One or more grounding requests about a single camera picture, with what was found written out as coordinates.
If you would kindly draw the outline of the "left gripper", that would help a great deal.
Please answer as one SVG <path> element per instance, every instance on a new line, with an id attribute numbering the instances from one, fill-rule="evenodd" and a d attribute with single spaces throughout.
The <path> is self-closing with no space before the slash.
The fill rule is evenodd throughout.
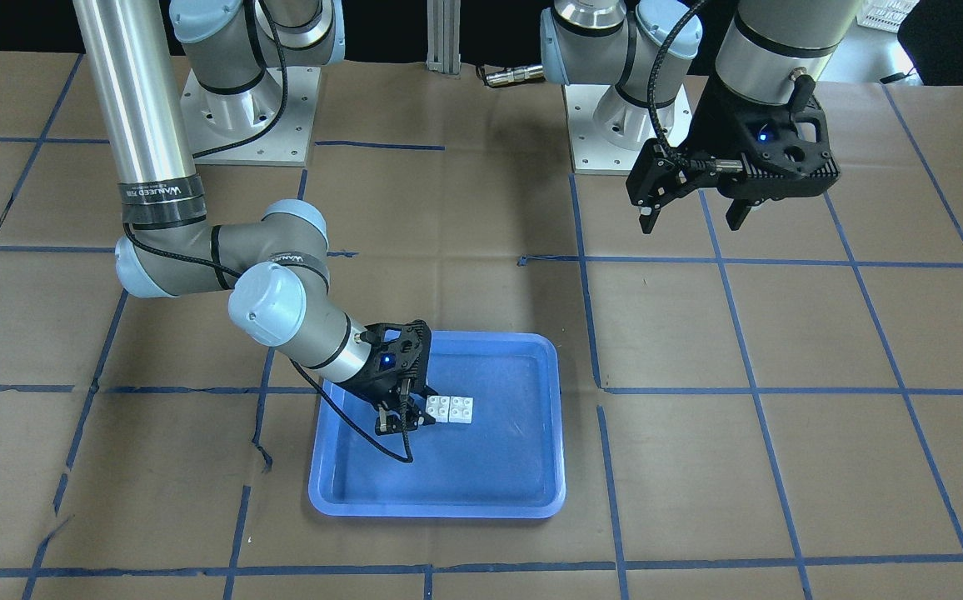
<path id="1" fill-rule="evenodd" d="M 626 180 L 629 202 L 639 208 L 642 234 L 652 234 L 661 209 L 673 200 L 697 188 L 732 184 L 733 175 L 719 172 L 717 161 L 738 160 L 747 152 L 747 143 L 736 135 L 760 110 L 762 103 L 724 83 L 708 83 L 692 114 L 687 136 L 679 145 L 665 149 L 657 137 L 645 141 Z M 732 200 L 725 215 L 730 231 L 740 231 L 755 208 L 755 200 Z"/>

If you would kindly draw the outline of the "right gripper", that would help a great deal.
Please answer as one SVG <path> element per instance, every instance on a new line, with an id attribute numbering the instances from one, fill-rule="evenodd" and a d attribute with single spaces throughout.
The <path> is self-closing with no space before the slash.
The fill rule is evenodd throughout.
<path id="1" fill-rule="evenodd" d="M 439 424 L 426 413 L 426 399 L 438 392 L 416 378 L 397 372 L 363 372 L 355 376 L 355 396 L 370 403 L 377 411 L 375 434 L 406 434 L 417 427 Z"/>

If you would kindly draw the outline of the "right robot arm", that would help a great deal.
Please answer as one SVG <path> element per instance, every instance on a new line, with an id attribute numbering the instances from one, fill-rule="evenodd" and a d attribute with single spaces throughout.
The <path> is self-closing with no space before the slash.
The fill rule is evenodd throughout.
<path id="1" fill-rule="evenodd" d="M 421 320 L 363 324 L 336 305 L 319 210 L 297 197 L 257 219 L 241 183 L 215 195 L 203 158 L 256 151 L 290 126 L 292 75 L 340 61 L 337 1 L 77 1 L 73 4 L 113 160 L 123 235 L 120 283 L 139 298 L 226 290 L 227 315 L 298 371 L 368 403 L 375 432 L 411 432 L 435 415 Z"/>

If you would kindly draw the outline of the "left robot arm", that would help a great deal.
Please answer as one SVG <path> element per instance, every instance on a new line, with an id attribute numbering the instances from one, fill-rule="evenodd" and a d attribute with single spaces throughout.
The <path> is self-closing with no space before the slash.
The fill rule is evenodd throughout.
<path id="1" fill-rule="evenodd" d="M 629 202 L 650 234 L 661 210 L 700 189 L 729 198 L 740 228 L 768 201 L 815 198 L 835 185 L 816 84 L 859 1 L 737 1 L 714 52 L 685 139 L 661 121 L 700 56 L 705 1 L 554 1 L 540 15 L 547 81 L 600 84 L 645 114 L 646 139 L 627 175 Z"/>

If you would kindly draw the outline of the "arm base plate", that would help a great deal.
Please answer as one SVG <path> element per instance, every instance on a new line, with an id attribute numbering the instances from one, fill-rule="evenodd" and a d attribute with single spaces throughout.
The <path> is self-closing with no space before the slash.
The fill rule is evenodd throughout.
<path id="1" fill-rule="evenodd" d="M 565 85 L 566 126 L 573 172 L 626 176 L 646 140 L 656 136 L 646 110 L 612 85 Z"/>
<path id="2" fill-rule="evenodd" d="M 269 68 L 268 75 L 255 88 L 237 95 L 205 90 L 195 73 L 190 72 L 181 97 L 181 109 L 193 153 L 226 147 L 253 134 L 265 133 L 241 147 L 196 157 L 195 163 L 304 168 L 312 146 L 322 75 L 324 72 L 317 66 L 290 66 L 287 102 L 281 118 L 273 124 L 282 98 L 279 68 Z"/>

